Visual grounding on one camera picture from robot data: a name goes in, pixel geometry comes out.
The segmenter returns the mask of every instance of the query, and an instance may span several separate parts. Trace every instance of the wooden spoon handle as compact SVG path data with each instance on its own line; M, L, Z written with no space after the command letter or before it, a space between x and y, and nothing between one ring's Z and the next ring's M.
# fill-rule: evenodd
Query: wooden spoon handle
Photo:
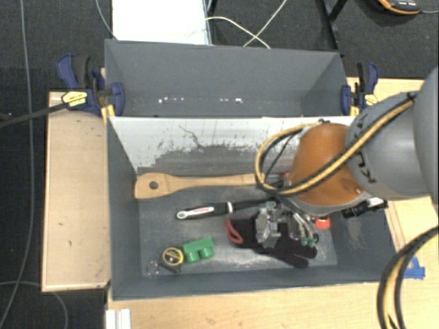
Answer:
M255 185L254 174L226 175L208 178L181 178L164 173L146 173L139 177L134 186L134 197L151 199L166 196L176 191L202 186L247 186Z

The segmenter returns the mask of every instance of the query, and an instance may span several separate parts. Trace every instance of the black glove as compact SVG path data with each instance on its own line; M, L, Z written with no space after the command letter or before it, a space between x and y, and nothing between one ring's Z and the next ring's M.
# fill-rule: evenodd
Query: black glove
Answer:
M275 257L297 268L308 267L307 258L315 258L317 249L308 245L303 246L300 240L293 240L288 236L285 223L279 224L281 237L273 248L264 248L256 239L255 219L226 219L228 238L239 247L251 248L258 254Z

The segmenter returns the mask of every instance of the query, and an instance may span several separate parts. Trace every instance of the red component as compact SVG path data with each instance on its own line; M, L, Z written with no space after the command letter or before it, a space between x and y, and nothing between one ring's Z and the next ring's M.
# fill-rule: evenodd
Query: red component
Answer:
M226 233L228 239L232 243L236 245L242 245L244 243L244 239L242 238L240 233L238 233L236 229L234 229L234 227L232 226L232 221L230 220L230 218L226 218Z
M329 217L327 218L317 218L316 222L316 229L318 230L326 230L329 229L331 227L331 220L329 219Z

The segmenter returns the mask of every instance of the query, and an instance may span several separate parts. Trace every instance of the wooden board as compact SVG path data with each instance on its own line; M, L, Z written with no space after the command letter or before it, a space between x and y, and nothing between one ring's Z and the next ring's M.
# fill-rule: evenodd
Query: wooden board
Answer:
M50 93L49 104L62 93ZM94 289L110 280L102 119L61 110L47 122L43 291Z
M350 77L347 80L352 90L354 90L355 82L358 82L358 79ZM423 83L423 80L393 80L381 78L375 86L374 93L378 100L382 100L399 93L417 91L421 88Z

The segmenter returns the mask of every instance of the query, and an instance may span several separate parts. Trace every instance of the yellow cable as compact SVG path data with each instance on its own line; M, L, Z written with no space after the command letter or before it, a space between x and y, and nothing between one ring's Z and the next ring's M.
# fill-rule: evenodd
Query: yellow cable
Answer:
M423 243L421 247L418 248L417 252L421 251L424 246L428 245L429 243ZM388 314L388 306L387 306L387 296L388 296L388 290L389 290L389 284L392 283L393 287L395 285L396 279L398 278L399 271L401 270L401 265L403 264L404 260L406 259L407 255L402 256L398 262L395 264L395 266L392 268L389 277L387 278L385 284L384 284L384 292L383 292L383 313L384 313L384 319L385 324L387 328L392 329L392 326L390 325L390 318Z
M298 185L298 186L296 186L294 188L290 188L290 189L287 189L287 190L284 190L284 191L279 191L278 193L280 195L297 194L297 193L305 191L310 186L313 186L314 184L317 184L318 182L322 181L326 177L330 176L336 169L341 167L349 158L351 158L351 156L353 156L355 154L355 152L358 149L360 149L372 136L374 136L381 129L381 127L383 127L385 124L387 124L388 122L393 120L396 116L400 115L401 113L403 113L404 111L406 111L407 109L412 107L413 105L414 105L414 100L411 99L411 100L409 100L407 102L402 103L397 108L389 111L389 113L387 113L386 115L382 116L376 123L374 123L374 125L371 128L369 128L363 134L363 136L361 136L359 138L359 140L351 148L347 149L346 152L344 152L333 164L331 164L331 166L329 166L328 168L326 168L324 171L322 171L321 173L319 173L317 175L311 175L311 178L309 178L308 180L306 180L302 184L300 184L300 185ZM278 138L278 137L280 137L280 136L282 136L284 134L288 134L290 132L294 132L296 130L302 129L302 128L307 127L307 126L317 125L317 124L318 123L302 124L302 125L298 125L298 126L293 127L293 128L289 128L289 129L283 130L282 132L279 132L279 133L269 137L269 139L267 139L266 142L264 142L264 144L262 144L261 148L259 149L259 151L258 151L258 153L256 155L256 159L255 159L255 162L254 162L254 174L255 174L257 182L265 190L275 191L275 190L277 190L277 188L275 186L269 185L269 184L267 184L267 183L265 183L263 181L263 175L262 175L261 170L259 168L259 161L260 161L260 158L262 156L263 150L275 138Z
M262 174L262 172L261 172L261 170L259 169L259 161L260 161L260 159L261 159L261 156L262 156L262 153L263 153L263 150L274 140L274 139L276 139L276 138L278 138L278 137L280 137L280 136L283 136L283 135L286 135L286 134L290 134L290 133L293 133L293 132L296 132L296 131L298 131L298 130L301 130L301 129L303 129L303 128L305 128L305 127L311 127L311 126L315 126L315 125L319 125L320 123L303 123L303 124L300 124L300 125L297 125L296 127L293 127L293 128L288 128L288 129L285 129L285 130L283 130L283 131L281 131L281 132L278 132L278 133L276 133L276 134L274 134L274 135L272 135L271 137L269 137L263 144L262 144L262 146L259 148L259 151L257 152L257 154L256 154L256 159L254 160L254 174L256 175L256 180L257 180L257 182L260 184L260 185L262 185L265 189L267 189L267 190L276 190L276 187L274 187L274 186L271 186L271 185L269 185L269 184L266 184L266 183L264 183L263 181L264 181L264 179L265 179L265 175L264 174Z

